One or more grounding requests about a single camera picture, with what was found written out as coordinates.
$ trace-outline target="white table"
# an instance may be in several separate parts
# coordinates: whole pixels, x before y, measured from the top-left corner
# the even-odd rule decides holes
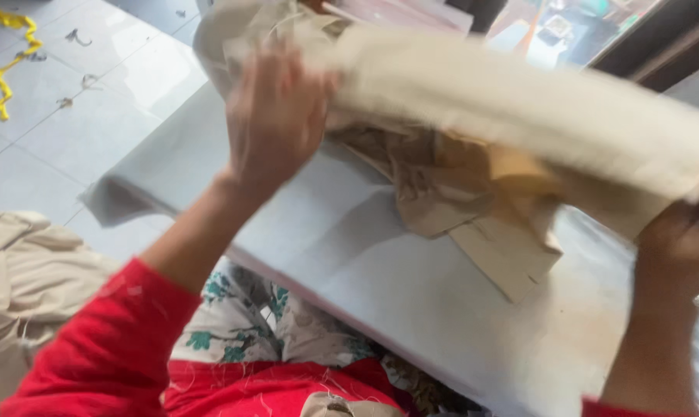
[[[223,102],[205,84],[98,182],[103,224],[175,214],[228,157]],[[626,324],[631,254],[575,210],[566,253],[509,303],[448,237],[406,230],[393,188],[326,143],[240,232],[230,256],[278,281],[501,417],[573,417],[599,393]]]

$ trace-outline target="beige garment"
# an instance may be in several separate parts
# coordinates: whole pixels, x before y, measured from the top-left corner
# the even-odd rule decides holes
[[[0,212],[0,402],[119,263],[33,212]]]
[[[632,240],[699,182],[698,109],[596,71],[533,68],[482,38],[348,26],[292,0],[232,0],[204,16],[195,50],[227,97],[252,44],[276,36],[310,65],[344,73],[329,136],[394,182],[410,230],[453,230],[513,301],[557,260],[558,203]],[[367,137],[378,129],[383,140]],[[445,151],[454,148],[464,155]]]
[[[403,413],[386,403],[348,402],[339,395],[313,393],[306,398],[300,417],[403,417]]]

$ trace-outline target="yellow string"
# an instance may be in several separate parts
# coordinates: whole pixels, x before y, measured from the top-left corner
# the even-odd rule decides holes
[[[2,76],[5,75],[7,70],[12,68],[23,58],[35,51],[38,51],[38,48],[43,45],[43,42],[40,42],[39,40],[35,39],[35,36],[33,36],[33,33],[35,33],[37,28],[35,26],[35,22],[33,22],[33,19],[29,18],[28,16],[11,14],[0,10],[0,23],[6,27],[11,27],[12,29],[21,29],[23,26],[27,26],[28,30],[25,32],[25,40],[28,41],[29,45],[28,49],[16,56],[12,62],[0,68],[0,90],[2,90],[2,98],[0,99],[0,120],[4,122],[10,118],[10,116],[7,114],[5,103],[7,100],[12,98],[12,90],[4,79],[2,79]]]

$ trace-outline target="red shirt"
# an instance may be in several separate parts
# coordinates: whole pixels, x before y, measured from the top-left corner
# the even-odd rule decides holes
[[[169,361],[199,304],[199,297],[132,260],[41,350],[0,415],[297,417],[310,394],[326,390],[400,408],[373,359],[341,370]],[[585,402],[584,416],[648,417],[595,402]]]

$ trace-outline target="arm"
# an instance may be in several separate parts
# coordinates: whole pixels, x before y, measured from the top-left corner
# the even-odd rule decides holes
[[[231,156],[197,202],[115,274],[36,357],[4,415],[163,415],[167,362],[243,224],[317,150],[335,78],[284,45],[258,53],[227,104]]]
[[[630,322],[599,403],[622,414],[696,415],[691,343],[699,294],[699,204],[677,202],[641,233]]]

